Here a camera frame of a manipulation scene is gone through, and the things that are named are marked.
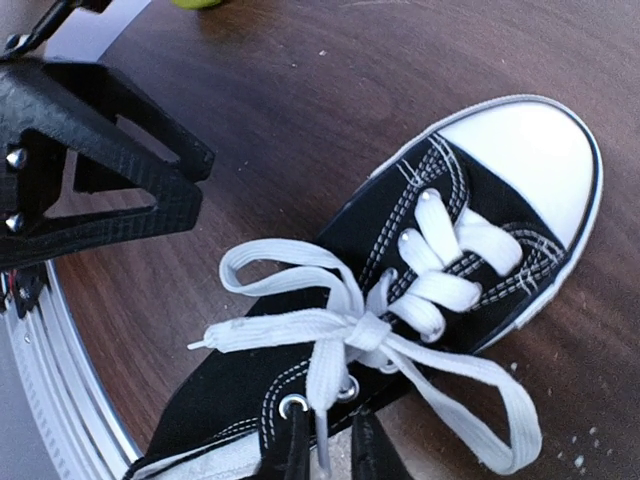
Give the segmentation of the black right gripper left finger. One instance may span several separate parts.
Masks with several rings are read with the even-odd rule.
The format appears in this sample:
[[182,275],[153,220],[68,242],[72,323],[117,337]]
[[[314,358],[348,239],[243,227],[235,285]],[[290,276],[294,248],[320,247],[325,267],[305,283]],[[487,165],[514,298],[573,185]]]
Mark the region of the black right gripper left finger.
[[309,411],[300,403],[287,406],[284,427],[276,437],[269,456],[270,479],[309,478]]

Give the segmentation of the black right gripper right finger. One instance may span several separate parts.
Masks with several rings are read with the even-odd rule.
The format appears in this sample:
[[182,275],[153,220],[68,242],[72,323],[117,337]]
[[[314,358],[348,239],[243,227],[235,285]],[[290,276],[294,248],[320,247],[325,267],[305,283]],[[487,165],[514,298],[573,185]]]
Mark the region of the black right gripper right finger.
[[412,480],[374,412],[353,417],[351,474],[358,480]]

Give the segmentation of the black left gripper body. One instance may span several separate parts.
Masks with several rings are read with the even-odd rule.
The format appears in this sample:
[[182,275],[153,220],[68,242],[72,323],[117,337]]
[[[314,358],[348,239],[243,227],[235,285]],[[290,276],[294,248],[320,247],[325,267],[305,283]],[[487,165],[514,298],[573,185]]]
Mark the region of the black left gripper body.
[[29,32],[15,33],[7,38],[1,53],[1,63],[15,62],[35,52],[60,29],[75,10],[84,9],[100,15],[111,3],[112,0],[54,1]]

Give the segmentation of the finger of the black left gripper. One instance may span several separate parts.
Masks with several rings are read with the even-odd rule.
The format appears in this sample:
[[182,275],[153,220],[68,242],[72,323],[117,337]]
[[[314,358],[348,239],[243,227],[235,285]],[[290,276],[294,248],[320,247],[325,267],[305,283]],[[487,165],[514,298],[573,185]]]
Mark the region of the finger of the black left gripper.
[[[27,151],[23,170],[1,170],[1,197],[16,224],[1,229],[1,267],[23,268],[69,253],[113,243],[166,235],[194,227],[202,202],[197,182],[204,178],[204,145],[179,128],[170,132],[168,147],[178,154],[168,163],[118,127],[72,127],[46,135],[28,128],[1,130],[1,149]],[[152,195],[151,206],[94,214],[50,218],[40,201],[45,185],[60,187],[54,168],[67,150],[104,168],[133,187]]]
[[11,70],[40,71],[111,124],[122,117],[138,125],[178,156],[171,167],[187,180],[196,183],[210,176],[214,152],[119,70],[87,62],[21,59],[1,63],[3,73]]

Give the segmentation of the white shoelace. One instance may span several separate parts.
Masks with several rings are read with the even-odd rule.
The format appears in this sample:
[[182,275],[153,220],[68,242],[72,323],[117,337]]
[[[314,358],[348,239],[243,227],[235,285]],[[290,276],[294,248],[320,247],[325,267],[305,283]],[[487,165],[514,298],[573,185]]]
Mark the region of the white shoelace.
[[[521,247],[513,236],[476,213],[466,213],[454,223],[431,189],[421,193],[414,216],[417,227],[401,234],[398,247],[417,277],[396,301],[387,298],[396,277],[394,270],[385,271],[363,293],[341,260],[310,243],[262,239],[229,250],[219,267],[221,282],[229,291],[256,297],[323,287],[329,292],[328,301],[323,308],[215,324],[206,329],[201,346],[228,353],[312,344],[306,398],[315,413],[318,461],[323,470],[330,467],[328,412],[347,390],[349,362],[358,361],[383,372],[403,374],[489,469],[512,474],[533,462],[541,451],[542,434],[530,396],[495,363],[435,351],[431,343],[444,332],[445,310],[466,312],[481,296],[477,283],[447,273],[446,267],[468,251],[505,275],[521,260]],[[497,388],[506,409],[509,440],[500,440],[464,406],[434,388],[422,375],[422,367]]]

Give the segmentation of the black white canvas sneaker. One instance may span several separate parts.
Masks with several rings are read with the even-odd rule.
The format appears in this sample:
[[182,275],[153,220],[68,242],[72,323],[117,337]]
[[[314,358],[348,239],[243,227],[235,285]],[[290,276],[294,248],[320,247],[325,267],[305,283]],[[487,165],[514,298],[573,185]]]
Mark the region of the black white canvas sneaker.
[[[396,301],[417,277],[402,260],[398,242],[404,231],[417,227],[414,210],[425,190],[440,196],[454,223],[476,213],[505,230],[521,247],[521,260],[505,275],[468,251],[449,264],[446,272],[477,283],[481,296],[466,312],[445,310],[444,332],[431,343],[435,351],[488,360],[482,351],[526,325],[575,268],[593,230],[602,183],[599,146],[575,112],[543,96],[511,95],[427,127],[370,175],[315,240],[302,242],[334,254],[363,293],[394,270],[387,298]],[[329,297],[323,287],[256,297],[229,292],[254,300],[241,317],[323,308]],[[194,348],[207,350],[207,358],[172,396],[128,478],[270,479],[270,451],[291,403],[309,411],[309,463],[316,460],[330,478],[331,438],[343,429],[352,432],[358,412],[376,413],[406,389],[422,397],[399,372],[349,362],[347,390],[327,416],[330,467],[323,470],[315,413],[306,398],[312,344],[223,353],[202,347],[202,338]],[[421,373],[500,440],[509,440],[497,388],[430,367]]]

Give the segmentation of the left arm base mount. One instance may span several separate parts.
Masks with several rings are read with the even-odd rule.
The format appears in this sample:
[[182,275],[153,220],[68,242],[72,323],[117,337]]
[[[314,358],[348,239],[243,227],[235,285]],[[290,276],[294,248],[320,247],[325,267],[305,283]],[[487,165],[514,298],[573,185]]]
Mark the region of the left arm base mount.
[[1,312],[13,306],[19,319],[24,319],[39,302],[48,284],[46,265],[40,263],[1,273]]

